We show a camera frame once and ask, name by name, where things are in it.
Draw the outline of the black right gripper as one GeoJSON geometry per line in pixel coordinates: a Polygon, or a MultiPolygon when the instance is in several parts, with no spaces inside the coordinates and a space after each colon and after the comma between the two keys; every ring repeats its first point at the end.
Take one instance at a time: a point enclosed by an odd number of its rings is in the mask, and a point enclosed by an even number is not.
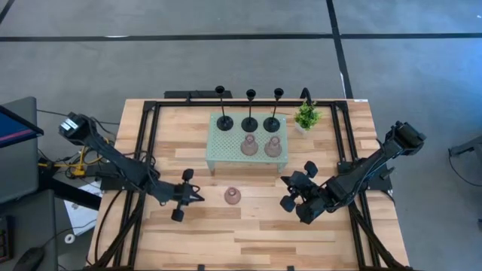
{"type": "Polygon", "coordinates": [[[299,196],[303,204],[311,204],[316,202],[318,205],[326,206],[328,202],[328,194],[325,188],[318,186],[311,181],[318,173],[316,164],[307,161],[304,165],[304,171],[294,171],[290,176],[282,176],[281,180],[287,186],[288,196],[284,196],[280,205],[286,212],[292,212],[296,206],[295,199],[299,196]]]}

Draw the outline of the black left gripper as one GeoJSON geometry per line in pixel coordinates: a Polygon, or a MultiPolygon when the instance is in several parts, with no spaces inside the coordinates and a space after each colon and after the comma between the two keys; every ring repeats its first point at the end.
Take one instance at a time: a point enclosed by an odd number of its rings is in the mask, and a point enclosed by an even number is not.
{"type": "Polygon", "coordinates": [[[185,213],[182,208],[184,206],[204,201],[204,198],[199,194],[200,187],[190,183],[193,176],[194,170],[186,169],[182,174],[183,184],[162,184],[160,186],[161,205],[165,205],[168,201],[178,202],[176,208],[172,211],[171,219],[173,221],[183,221],[185,213]]]}

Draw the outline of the pink ribbed glass candle holder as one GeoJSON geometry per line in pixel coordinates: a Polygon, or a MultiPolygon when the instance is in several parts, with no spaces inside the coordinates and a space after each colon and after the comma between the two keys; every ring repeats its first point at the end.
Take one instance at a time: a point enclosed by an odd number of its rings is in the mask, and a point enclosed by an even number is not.
{"type": "Polygon", "coordinates": [[[246,156],[253,156],[258,152],[258,143],[255,141],[255,136],[247,134],[244,141],[241,143],[240,150],[246,156]]]}
{"type": "Polygon", "coordinates": [[[229,205],[236,205],[241,200],[241,193],[235,187],[229,187],[224,192],[224,200],[229,205]]]}
{"type": "Polygon", "coordinates": [[[280,138],[278,136],[272,136],[265,144],[264,152],[268,157],[279,157],[282,153],[280,138]]]}

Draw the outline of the tall black candlestick holder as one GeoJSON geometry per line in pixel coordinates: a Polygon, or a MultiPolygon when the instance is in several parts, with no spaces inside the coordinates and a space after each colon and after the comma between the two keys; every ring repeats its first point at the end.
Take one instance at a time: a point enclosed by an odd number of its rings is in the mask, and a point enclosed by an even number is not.
{"type": "Polygon", "coordinates": [[[225,114],[224,103],[223,103],[225,88],[223,86],[217,86],[215,88],[215,92],[220,99],[221,112],[222,112],[222,115],[218,118],[216,124],[221,131],[228,131],[233,127],[233,119],[230,116],[227,116],[225,114]]]}
{"type": "Polygon", "coordinates": [[[275,114],[276,114],[278,102],[282,98],[283,94],[284,94],[284,90],[282,88],[276,88],[274,90],[275,105],[274,105],[273,113],[270,117],[267,117],[263,122],[264,129],[267,132],[276,132],[279,130],[280,123],[278,119],[275,117],[275,114]]]}
{"type": "Polygon", "coordinates": [[[244,118],[241,126],[245,132],[254,132],[258,128],[258,122],[252,117],[252,101],[256,96],[256,92],[253,89],[246,91],[246,96],[249,101],[249,115],[244,118]]]}

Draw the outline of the green perforated metal shelf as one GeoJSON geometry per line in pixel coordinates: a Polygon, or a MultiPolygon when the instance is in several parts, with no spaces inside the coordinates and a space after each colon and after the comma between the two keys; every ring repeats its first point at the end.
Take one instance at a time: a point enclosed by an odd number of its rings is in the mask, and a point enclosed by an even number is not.
{"type": "Polygon", "coordinates": [[[252,114],[258,122],[258,128],[254,132],[243,130],[241,123],[248,115],[241,112],[229,113],[228,116],[233,119],[233,127],[228,131],[221,131],[216,124],[221,115],[221,113],[212,113],[209,118],[206,162],[211,171],[214,171],[215,164],[220,162],[275,164],[278,172],[284,170],[288,164],[287,117],[284,114],[275,116],[280,123],[280,128],[276,132],[267,132],[263,127],[264,120],[270,117],[270,114],[252,114]],[[258,143],[258,152],[253,156],[246,156],[240,150],[241,143],[247,134],[254,135],[258,143]],[[278,136],[281,140],[282,153],[279,157],[268,157],[264,152],[264,146],[272,136],[278,136]]]}

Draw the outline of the small green plant white pot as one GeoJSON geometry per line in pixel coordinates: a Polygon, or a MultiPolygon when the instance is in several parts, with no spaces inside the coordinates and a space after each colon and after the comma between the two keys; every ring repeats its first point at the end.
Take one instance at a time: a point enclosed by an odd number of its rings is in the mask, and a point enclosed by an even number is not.
{"type": "Polygon", "coordinates": [[[306,134],[319,122],[321,116],[316,109],[316,102],[305,100],[294,114],[295,127],[299,132],[306,134]]]}

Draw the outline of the black flat plate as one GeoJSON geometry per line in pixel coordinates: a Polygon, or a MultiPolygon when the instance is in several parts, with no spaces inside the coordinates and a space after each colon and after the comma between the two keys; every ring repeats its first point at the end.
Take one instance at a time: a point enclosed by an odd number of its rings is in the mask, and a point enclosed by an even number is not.
{"type": "Polygon", "coordinates": [[[218,95],[214,90],[179,90],[166,91],[165,99],[217,99],[218,95]]]}

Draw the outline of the white paper sheet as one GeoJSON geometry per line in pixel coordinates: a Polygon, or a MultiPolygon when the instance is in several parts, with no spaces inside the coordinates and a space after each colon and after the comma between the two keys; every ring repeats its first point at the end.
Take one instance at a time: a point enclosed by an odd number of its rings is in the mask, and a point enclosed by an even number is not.
{"type": "MultiPolygon", "coordinates": [[[[85,184],[84,186],[81,186],[80,189],[95,196],[102,197],[102,191],[100,190],[100,186],[101,182],[95,181],[91,184],[85,184]]],[[[96,218],[98,215],[97,210],[80,206],[77,203],[68,200],[64,200],[64,204],[73,228],[73,234],[75,236],[80,236],[95,227],[96,218]]]]}

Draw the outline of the black stand beam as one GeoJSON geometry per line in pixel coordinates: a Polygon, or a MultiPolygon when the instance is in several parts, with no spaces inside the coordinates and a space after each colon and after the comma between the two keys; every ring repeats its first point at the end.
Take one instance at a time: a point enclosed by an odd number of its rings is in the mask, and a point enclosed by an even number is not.
{"type": "Polygon", "coordinates": [[[68,200],[89,209],[99,210],[100,196],[55,179],[54,176],[58,171],[59,168],[55,167],[53,162],[43,157],[38,159],[38,192],[52,190],[57,198],[68,200]]]}

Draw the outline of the grey side desk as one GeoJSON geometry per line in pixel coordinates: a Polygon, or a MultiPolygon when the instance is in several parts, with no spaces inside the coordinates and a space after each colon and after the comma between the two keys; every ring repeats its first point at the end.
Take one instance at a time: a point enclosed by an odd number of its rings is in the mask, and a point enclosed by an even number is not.
{"type": "Polygon", "coordinates": [[[13,249],[0,271],[13,271],[34,247],[44,252],[36,271],[58,271],[54,197],[50,190],[39,190],[37,162],[37,139],[0,148],[0,219],[11,218],[13,249]]]}

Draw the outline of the black computer mouse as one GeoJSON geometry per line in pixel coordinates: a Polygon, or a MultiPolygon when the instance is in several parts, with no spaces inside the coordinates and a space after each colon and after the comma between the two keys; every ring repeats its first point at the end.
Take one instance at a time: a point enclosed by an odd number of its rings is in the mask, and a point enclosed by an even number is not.
{"type": "Polygon", "coordinates": [[[32,247],[20,257],[14,265],[13,271],[36,271],[44,259],[43,247],[32,247]]]}

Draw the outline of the dark blue laptop screen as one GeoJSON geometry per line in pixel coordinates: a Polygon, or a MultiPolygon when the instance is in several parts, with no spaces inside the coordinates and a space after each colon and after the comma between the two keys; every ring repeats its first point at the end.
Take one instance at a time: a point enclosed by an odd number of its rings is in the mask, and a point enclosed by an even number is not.
{"type": "Polygon", "coordinates": [[[0,105],[0,148],[43,135],[44,130],[0,105]]]}

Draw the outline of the black keyboard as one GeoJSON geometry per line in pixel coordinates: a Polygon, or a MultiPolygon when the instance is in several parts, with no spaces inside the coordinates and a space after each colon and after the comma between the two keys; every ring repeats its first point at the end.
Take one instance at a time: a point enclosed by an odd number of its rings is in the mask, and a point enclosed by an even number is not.
{"type": "Polygon", "coordinates": [[[0,217],[0,263],[9,261],[14,256],[13,217],[0,217]]]}

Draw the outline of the black metal table frame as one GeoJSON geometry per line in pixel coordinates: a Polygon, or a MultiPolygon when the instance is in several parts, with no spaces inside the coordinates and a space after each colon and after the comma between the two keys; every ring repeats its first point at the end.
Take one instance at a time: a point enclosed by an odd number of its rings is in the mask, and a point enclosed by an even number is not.
{"type": "MultiPolygon", "coordinates": [[[[249,101],[224,99],[224,110],[249,115],[249,101]]],[[[316,101],[321,120],[306,135],[294,128],[301,99],[278,102],[276,114],[287,117],[288,164],[215,164],[206,162],[209,118],[221,113],[219,99],[127,100],[115,147],[134,160],[147,157],[161,181],[178,184],[186,169],[190,183],[205,199],[183,207],[182,222],[171,219],[176,202],[165,205],[146,193],[107,192],[103,195],[87,271],[144,269],[197,270],[362,270],[411,271],[385,248],[378,234],[394,248],[404,243],[393,205],[384,201],[380,215],[369,215],[367,179],[351,204],[323,212],[311,224],[296,211],[286,212],[288,196],[282,176],[304,171],[307,161],[318,168],[317,185],[347,172],[355,161],[380,148],[369,105],[353,100],[316,101]],[[237,188],[241,200],[229,205],[224,192],[237,188]],[[369,244],[372,263],[365,263],[369,244]]]]}

